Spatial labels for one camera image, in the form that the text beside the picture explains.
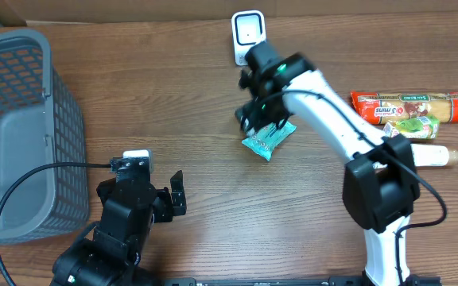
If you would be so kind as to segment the orange spaghetti packet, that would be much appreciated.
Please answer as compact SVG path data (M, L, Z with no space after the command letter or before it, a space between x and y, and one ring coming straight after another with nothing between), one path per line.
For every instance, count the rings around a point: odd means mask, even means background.
M458 122L458 91L449 93L351 92L356 112L372 125L432 115L440 123Z

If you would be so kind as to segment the light blue wipes packet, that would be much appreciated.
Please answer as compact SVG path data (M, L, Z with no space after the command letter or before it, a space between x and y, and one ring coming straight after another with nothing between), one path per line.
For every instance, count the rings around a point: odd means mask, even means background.
M265 160L270 161L273 150L279 146L297 127L287 122L281 129L270 123L257 133L242 140L242 144Z

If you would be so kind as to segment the green snack packet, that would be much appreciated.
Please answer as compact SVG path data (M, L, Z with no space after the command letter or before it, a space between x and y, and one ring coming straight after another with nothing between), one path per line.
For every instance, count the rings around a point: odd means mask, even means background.
M383 132L388 137L399 134L411 140L433 140L437 137L440 121L433 115L387 122Z

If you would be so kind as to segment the white cream tube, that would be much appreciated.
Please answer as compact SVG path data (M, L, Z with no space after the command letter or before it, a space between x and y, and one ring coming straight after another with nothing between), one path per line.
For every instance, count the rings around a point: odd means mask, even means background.
M416 167L444 167L458 163L458 152L443 145L412 144Z

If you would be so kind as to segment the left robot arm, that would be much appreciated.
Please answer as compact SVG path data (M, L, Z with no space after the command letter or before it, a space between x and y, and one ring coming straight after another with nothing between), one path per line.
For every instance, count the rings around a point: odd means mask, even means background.
M101 182L101 219L87 226L56 259L51 285L163 285L139 263L153 224L186 214L183 172L176 172L170 184L156 189L148 171L136 170L117 172Z

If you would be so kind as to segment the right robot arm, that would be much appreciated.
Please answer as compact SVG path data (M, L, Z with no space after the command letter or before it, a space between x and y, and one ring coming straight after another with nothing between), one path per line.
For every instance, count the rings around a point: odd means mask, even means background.
M343 161L343 204L365 235L365 282L406 284L405 234L420 195L409 140L365 122L300 53L252 48L245 61L239 86L252 99L235 113L241 130L263 141L265 128L284 129L293 115L311 126Z

